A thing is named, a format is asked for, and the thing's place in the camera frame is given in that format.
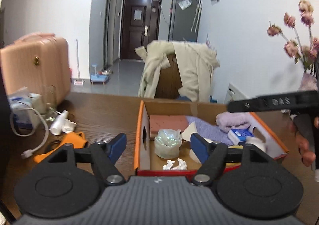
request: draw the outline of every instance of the pink sponge block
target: pink sponge block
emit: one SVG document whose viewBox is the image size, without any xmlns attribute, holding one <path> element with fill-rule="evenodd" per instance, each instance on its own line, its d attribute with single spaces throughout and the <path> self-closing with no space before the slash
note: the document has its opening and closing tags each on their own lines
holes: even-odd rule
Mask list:
<svg viewBox="0 0 319 225">
<path fill-rule="evenodd" d="M 181 133 L 188 127 L 186 116 L 184 115 L 150 115 L 151 136 L 156 136 L 161 129 L 172 129 Z"/>
</svg>

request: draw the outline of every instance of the beige jacket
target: beige jacket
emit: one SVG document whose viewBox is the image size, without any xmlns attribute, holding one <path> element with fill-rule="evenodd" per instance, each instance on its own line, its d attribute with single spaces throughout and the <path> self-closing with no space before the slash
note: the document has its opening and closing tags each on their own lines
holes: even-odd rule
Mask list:
<svg viewBox="0 0 319 225">
<path fill-rule="evenodd" d="M 147 52 L 144 46 L 135 51 L 145 62 L 139 97 L 154 98 L 160 70 L 170 67 L 167 55 L 175 53 L 183 85 L 178 90 L 179 94 L 193 102 L 209 102 L 214 69 L 220 64 L 216 52 L 207 45 L 153 41 L 147 46 Z"/>
</svg>

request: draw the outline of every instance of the human hand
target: human hand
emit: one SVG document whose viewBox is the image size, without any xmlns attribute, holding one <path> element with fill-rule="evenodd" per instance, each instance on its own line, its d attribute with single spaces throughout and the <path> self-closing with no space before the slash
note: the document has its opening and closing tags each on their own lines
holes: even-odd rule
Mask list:
<svg viewBox="0 0 319 225">
<path fill-rule="evenodd" d="M 314 125 L 316 128 L 319 128 L 319 117 L 315 118 Z M 290 131 L 295 133 L 296 143 L 298 145 L 299 152 L 302 157 L 302 162 L 306 167 L 309 167 L 316 159 L 315 153 L 309 150 L 308 140 L 300 134 L 293 122 L 291 122 L 290 124 Z"/>
</svg>

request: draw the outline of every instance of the flower vase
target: flower vase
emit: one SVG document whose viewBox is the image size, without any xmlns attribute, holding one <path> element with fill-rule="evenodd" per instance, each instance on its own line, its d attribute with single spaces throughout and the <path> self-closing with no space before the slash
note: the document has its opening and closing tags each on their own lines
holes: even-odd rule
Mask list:
<svg viewBox="0 0 319 225">
<path fill-rule="evenodd" d="M 304 73 L 298 91 L 317 90 L 317 79 L 311 74 Z"/>
</svg>

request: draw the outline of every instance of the white cable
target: white cable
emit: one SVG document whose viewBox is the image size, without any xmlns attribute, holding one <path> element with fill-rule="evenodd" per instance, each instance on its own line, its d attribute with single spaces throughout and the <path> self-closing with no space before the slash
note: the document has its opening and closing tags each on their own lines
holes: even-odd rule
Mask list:
<svg viewBox="0 0 319 225">
<path fill-rule="evenodd" d="M 45 128 L 45 134 L 44 134 L 44 138 L 43 138 L 43 141 L 41 142 L 41 144 L 40 144 L 38 147 L 34 148 L 33 150 L 26 150 L 25 152 L 23 152 L 23 153 L 21 154 L 21 156 L 22 156 L 23 158 L 29 158 L 29 157 L 31 157 L 31 156 L 33 155 L 33 153 L 34 153 L 35 151 L 37 151 L 38 149 L 40 149 L 40 148 L 46 143 L 47 138 L 49 137 L 49 127 L 48 127 L 47 123 L 45 122 L 45 120 L 43 119 L 42 115 L 41 115 L 36 109 L 31 108 L 30 106 L 28 106 L 27 104 L 25 104 L 25 103 L 23 103 L 23 102 L 21 102 L 21 101 L 11 101 L 10 104 L 12 104 L 12 103 L 21 103 L 21 104 L 27 106 L 26 108 L 23 108 L 23 109 L 15 109 L 15 111 L 33 110 L 33 111 L 39 116 L 39 118 L 40 118 L 40 120 L 42 121 L 42 123 L 43 123 L 43 125 L 44 125 L 44 128 Z M 20 136 L 20 137 L 28 137 L 28 136 L 31 136 L 31 135 L 33 135 L 33 134 L 35 133 L 35 130 L 36 130 L 36 129 L 33 127 L 33 128 L 32 128 L 32 131 L 31 131 L 29 134 L 25 134 L 25 135 L 24 135 L 24 134 L 19 134 L 19 133 L 15 130 L 15 128 L 14 128 L 13 115 L 14 115 L 14 114 L 13 114 L 13 112 L 11 111 L 11 115 L 10 115 L 10 125 L 11 125 L 11 129 L 12 129 L 12 131 L 13 131 L 13 133 L 14 133 L 15 135 Z"/>
</svg>

